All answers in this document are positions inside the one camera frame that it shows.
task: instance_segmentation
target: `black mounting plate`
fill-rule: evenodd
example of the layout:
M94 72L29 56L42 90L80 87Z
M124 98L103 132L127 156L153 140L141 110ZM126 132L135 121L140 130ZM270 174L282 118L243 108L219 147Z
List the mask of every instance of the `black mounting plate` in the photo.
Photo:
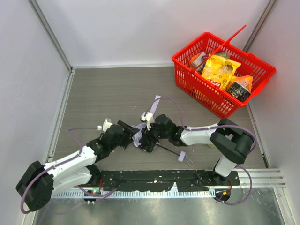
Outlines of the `black mounting plate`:
M222 185L213 179L213 171L206 170L123 170L102 171L104 191L117 188L118 191L151 191L161 192L171 190L174 182L179 192L207 191L210 186ZM231 171L228 180L232 186L240 185L236 171Z

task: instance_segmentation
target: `food package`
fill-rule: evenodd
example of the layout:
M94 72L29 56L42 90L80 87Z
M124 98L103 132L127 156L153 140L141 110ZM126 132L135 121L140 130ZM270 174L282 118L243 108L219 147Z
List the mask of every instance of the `food package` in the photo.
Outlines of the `food package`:
M241 81L243 83L243 86L251 92L252 81L253 81L252 76L250 76L250 75L240 76L240 77L232 76L232 78L230 79L230 81L228 83L227 89L229 89L235 81Z
M230 79L239 66L239 62L226 59L219 55L212 55L206 61L202 77L218 86L221 90L226 90Z
M250 75L233 76L228 84L228 93L237 100L244 102L251 95L253 77Z
M228 93L241 102L246 101L246 99L251 95L251 92L244 86L242 81L233 82Z
M205 55L205 52L201 52L197 55L195 55L191 60L190 60L190 65L191 69L197 68L202 62L203 62L203 56ZM203 69L204 65L201 65L196 69L196 71L199 73L201 69Z
M228 52L216 53L216 55L222 56L222 57L224 57L224 58L226 58L226 59L229 59L229 58L230 58L230 53L228 53Z

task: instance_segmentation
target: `red basket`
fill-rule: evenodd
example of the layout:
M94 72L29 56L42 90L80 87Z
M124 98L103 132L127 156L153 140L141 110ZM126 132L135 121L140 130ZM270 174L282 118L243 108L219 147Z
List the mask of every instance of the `red basket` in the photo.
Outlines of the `red basket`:
M230 59L241 63L235 75L251 75L253 77L252 93L245 102L241 102L228 92L216 88L216 86L205 80L197 72L193 72L190 69L189 61L193 56L203 51L212 53L223 43L224 40L209 32L205 32L174 55L172 60L175 63L176 85L218 117L227 118L261 92L269 82L270 77L276 72L276 69L255 57L255 55L248 54L230 43L224 45L219 52L229 52L231 54Z

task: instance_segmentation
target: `gray floor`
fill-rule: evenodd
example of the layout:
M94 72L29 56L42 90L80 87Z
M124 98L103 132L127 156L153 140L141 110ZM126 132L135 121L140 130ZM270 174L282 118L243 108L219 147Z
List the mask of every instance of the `gray floor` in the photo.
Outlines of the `gray floor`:
M156 95L171 97L180 105L184 121L189 126L206 126L219 118L175 85L173 67L77 69L67 102L54 159L78 150L77 143L68 134L75 127L102 125L105 118L113 123L122 120L127 124L140 123L141 114L147 110ZM179 113L170 101L159 103L157 115L166 114L180 124ZM247 109L237 110L231 117L240 126L253 130ZM76 131L83 143L100 135L96 130ZM175 150L184 150L193 160L195 169L212 169L221 154L206 145L185 148L162 144ZM127 149L116 148L98 167L105 170L190 169L186 162L178 162L174 154L157 148L144 152L134 145ZM265 168L257 148L247 157L246 168Z
M247 188L233 188L231 202L245 198ZM254 188L241 205L223 205L212 198L107 199L81 205L82 199L53 199L39 210L34 225L283 225L272 188Z

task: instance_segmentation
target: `basket handle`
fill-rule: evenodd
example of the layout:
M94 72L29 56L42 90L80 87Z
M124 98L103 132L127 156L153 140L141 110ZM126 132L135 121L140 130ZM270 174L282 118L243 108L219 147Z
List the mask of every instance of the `basket handle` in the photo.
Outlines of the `basket handle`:
M212 54L210 54L202 63L200 63L195 69L192 70L192 73L194 73L201 65L203 65L206 60L208 60L212 55L216 54L217 51L219 51L224 45L226 45L227 43L229 43L235 36L238 35L238 33L240 33L244 28L246 27L246 25L242 26L237 32L235 32L228 40L226 40L223 44L221 44Z

